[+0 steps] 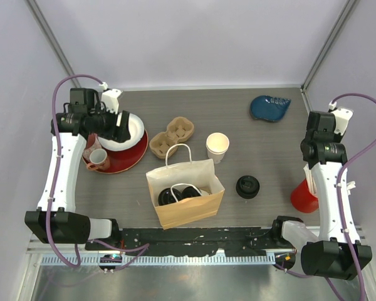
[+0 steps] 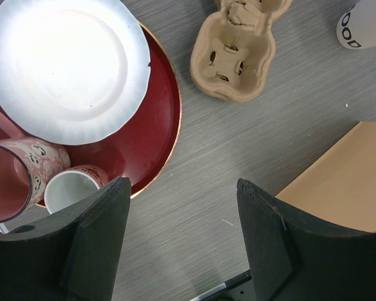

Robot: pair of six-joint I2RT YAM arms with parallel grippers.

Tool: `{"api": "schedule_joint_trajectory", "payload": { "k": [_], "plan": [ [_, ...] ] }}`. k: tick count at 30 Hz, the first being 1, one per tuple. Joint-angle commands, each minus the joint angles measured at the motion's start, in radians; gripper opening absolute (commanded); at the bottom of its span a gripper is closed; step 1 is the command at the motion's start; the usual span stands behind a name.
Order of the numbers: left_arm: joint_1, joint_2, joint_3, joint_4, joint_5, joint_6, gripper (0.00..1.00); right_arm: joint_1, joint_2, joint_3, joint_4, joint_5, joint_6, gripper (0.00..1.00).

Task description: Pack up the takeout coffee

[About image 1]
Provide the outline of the dark red round tray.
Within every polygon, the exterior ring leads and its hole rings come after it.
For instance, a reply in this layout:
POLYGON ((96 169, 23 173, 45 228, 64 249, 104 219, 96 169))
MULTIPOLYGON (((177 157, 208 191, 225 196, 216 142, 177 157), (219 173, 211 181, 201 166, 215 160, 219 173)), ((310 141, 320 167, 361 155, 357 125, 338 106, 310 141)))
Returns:
POLYGON ((110 167, 104 171, 97 169, 96 172, 103 174, 117 174, 131 169, 143 158, 147 151, 148 144, 148 134, 145 130, 140 141, 127 150, 110 151, 105 149, 110 160, 110 167))

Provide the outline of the black cup lid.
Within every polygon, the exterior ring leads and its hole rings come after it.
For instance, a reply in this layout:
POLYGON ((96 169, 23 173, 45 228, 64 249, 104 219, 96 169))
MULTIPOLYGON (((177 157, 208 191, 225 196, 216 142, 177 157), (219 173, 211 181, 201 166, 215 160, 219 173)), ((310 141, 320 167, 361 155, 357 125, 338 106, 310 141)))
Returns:
POLYGON ((172 203, 176 203, 175 197, 172 195, 171 188, 166 188, 162 190, 158 196, 158 204, 159 206, 164 206, 172 203))
POLYGON ((192 186, 188 186, 182 191, 182 198, 183 199, 195 198, 195 197, 199 197, 199 196, 202 196, 201 191, 192 187, 192 186))

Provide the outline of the brown paper takeout bag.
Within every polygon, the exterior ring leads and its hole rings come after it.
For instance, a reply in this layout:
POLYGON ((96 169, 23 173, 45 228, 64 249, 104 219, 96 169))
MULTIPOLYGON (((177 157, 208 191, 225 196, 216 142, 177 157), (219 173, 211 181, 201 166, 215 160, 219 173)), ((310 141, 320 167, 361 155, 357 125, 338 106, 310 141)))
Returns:
POLYGON ((214 161, 188 160, 146 173, 150 198, 163 229, 171 229, 214 216, 219 211, 225 188, 215 175, 214 161))

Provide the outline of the stack of black cup lids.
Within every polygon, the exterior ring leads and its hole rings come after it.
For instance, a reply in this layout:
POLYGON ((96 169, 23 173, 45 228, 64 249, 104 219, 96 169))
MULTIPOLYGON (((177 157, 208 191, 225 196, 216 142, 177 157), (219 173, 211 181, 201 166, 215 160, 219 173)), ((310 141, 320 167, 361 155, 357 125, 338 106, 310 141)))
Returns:
POLYGON ((260 183, 250 175, 241 176, 236 182, 236 192, 244 199, 255 198, 260 190, 260 183))

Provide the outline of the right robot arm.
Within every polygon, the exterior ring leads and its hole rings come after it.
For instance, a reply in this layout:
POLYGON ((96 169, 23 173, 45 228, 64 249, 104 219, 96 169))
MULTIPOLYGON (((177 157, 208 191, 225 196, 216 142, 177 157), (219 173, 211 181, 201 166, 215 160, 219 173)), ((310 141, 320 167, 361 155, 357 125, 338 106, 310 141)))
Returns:
POLYGON ((352 219, 347 191, 347 173, 342 168, 347 152, 341 140, 353 112, 338 108, 312 111, 301 141, 304 161, 316 186, 320 232, 314 235, 299 218, 278 216, 272 224, 271 242, 289 243, 297 250, 294 268, 311 276, 353 280, 357 266, 372 259, 370 246, 362 245, 352 219))

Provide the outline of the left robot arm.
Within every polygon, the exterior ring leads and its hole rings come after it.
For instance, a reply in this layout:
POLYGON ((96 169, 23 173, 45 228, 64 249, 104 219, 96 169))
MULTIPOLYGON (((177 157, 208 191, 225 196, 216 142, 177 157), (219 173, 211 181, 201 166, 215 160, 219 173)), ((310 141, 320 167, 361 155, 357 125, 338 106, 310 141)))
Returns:
POLYGON ((118 110, 121 96, 118 89, 98 93, 92 88, 72 88, 70 101, 53 117, 53 151, 44 191, 36 210, 24 217, 42 243, 83 244, 99 239, 107 250, 120 245, 114 219, 93 219, 75 212, 75 188, 89 135, 118 143, 130 140, 130 114, 118 110))

